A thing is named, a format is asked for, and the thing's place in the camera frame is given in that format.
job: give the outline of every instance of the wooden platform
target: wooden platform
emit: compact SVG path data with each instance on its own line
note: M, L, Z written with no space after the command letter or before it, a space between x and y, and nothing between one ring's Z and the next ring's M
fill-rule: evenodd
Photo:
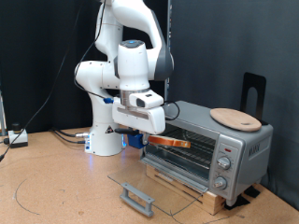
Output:
M174 177L165 175L149 165L147 166L147 176L191 202L196 200L194 204L211 215L217 214L224 207L225 199L221 196L217 196L209 191L206 193L197 191L186 185L186 183L179 182Z

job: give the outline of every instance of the cable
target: cable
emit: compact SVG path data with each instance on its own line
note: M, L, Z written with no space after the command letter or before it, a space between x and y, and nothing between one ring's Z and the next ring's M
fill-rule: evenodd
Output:
M69 142L69 143L75 143L75 144L85 144L85 141L77 141L77 142L73 142L73 141L70 141L66 138L64 138L63 136L59 135L56 131L52 130L54 133L56 133L60 138L64 139L66 142Z
M50 129L50 131L56 131L56 132L61 133L61 134L65 135L65 136L67 136L67 137L76 137L75 134L72 134L72 133L64 133L63 131L60 131L59 129L57 129L57 128L55 128L55 127L52 127L52 128Z
M103 10L102 10L102 17L101 17L101 22L100 22L100 27L99 27L99 32L98 32L98 34L97 34L97 37L94 39L94 41L91 43L91 45L90 45L90 46L87 48L87 50L85 51L83 57L81 58L80 62L78 63L78 66L77 66L77 68L76 68L76 70L75 70L74 83L75 83L75 85L76 85L79 89L81 89L82 91L86 91L86 90L85 90L83 87L81 87L81 86L77 83L77 81L76 81L76 76L77 76L77 73L78 73L78 69L80 68L81 63L83 62L85 56L88 54L88 52L90 51L90 49L92 48L92 46L94 45L94 43L97 41L97 39L99 38L99 36L100 36L100 34L101 34L101 31L102 31L102 22L103 22L103 17L104 17L104 12L105 12L105 6L106 6L106 0L104 1L103 4L104 4L104 5L103 5ZM91 94L91 95L95 95L95 96L101 97L101 98L103 98L103 99L106 98L106 97L104 97L104 96L101 96L101 95L96 94L96 93L91 92L91 91L86 91L86 92L89 93L89 94Z
M166 120L174 120L174 119L177 119L178 118L178 115L180 113L180 109L179 109L179 106L177 105L176 102L173 102L173 101L164 101L164 105L165 103L169 103L169 104L174 104L177 108L178 108L178 113L177 115L173 118L173 119L169 119L169 118L165 118Z
M58 73L57 73L57 75L56 75L56 78L54 79L54 83L53 83L53 85L52 85L52 88L51 88L51 90L50 90L50 93L49 93L49 95L48 95L48 97L47 97L47 99L46 99L46 101L45 101L45 103L36 111L36 113L29 119L29 121L26 123L26 125L24 126L24 128L21 130L21 132L18 134L18 136L11 142L11 144L8 146L8 148L7 148L7 150L5 151L5 153L4 154L2 154L1 156L0 156L0 162L3 160L3 158L7 155L7 152L9 151L9 149L10 149L10 147L11 147L11 145L20 137L20 135L24 132L24 130L28 127L28 125L31 123L31 121L36 117L36 115L45 107L45 105L47 104L47 102L49 101L49 99L50 99L50 97L51 97L51 95L52 95L52 93L53 93L53 91L54 91L54 88L55 88L55 86L56 86L56 83L57 83L57 80L58 80L58 77L59 77L59 75L60 75L60 73L61 73L61 71L62 71L62 68L63 68L63 66L64 66L64 61L65 61L65 58L66 58L66 55L67 55L67 53L68 53L68 51L69 51L69 49L70 49L70 39L72 38L72 36L73 36L73 34L75 33L75 30L76 30L76 27L77 27L77 23L78 23L78 15L79 15L79 13L80 13L80 11L81 11L81 9L82 9L82 7L83 7L83 5L84 5L84 0L82 1L82 3L81 3L81 5L80 5L80 8L79 8L79 10L78 10L78 13L77 13L77 16L76 16L76 20L75 20L75 24L74 24L74 27L73 27L73 30L72 30L72 34L71 34L71 36L69 37L69 39L68 39L68 41L67 41L67 43L68 43L68 46L67 46L67 49L66 49L66 52L65 52L65 55L64 55L64 57L63 57L63 61L62 61L62 63L61 63L61 65L60 65L60 68L59 68L59 70L58 70Z

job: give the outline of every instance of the wooden table surface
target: wooden table surface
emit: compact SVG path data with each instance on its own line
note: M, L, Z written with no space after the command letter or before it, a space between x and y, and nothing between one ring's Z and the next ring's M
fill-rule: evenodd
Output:
M5 149L2 144L1 154ZM154 216L145 217L107 177L138 159L132 147L99 157L53 133L31 133L29 147L11 149L0 163L0 223L299 223L298 211L261 185L256 199L246 197L250 204L216 216L192 204L173 217L153 207Z

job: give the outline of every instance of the orange item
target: orange item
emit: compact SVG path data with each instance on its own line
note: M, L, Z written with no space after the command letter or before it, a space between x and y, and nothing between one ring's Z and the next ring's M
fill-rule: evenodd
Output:
M152 146L170 146L170 147L190 147L191 142L170 138L160 135L151 135L149 137L149 144Z

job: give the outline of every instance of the oven dial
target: oven dial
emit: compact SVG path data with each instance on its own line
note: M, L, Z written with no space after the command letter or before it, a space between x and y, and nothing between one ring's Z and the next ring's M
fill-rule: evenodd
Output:
M226 180L221 176L217 177L215 180L215 183L214 183L214 188L225 189L226 188Z
M231 167L231 162L227 157L221 157L217 159L217 164L223 169L227 170Z

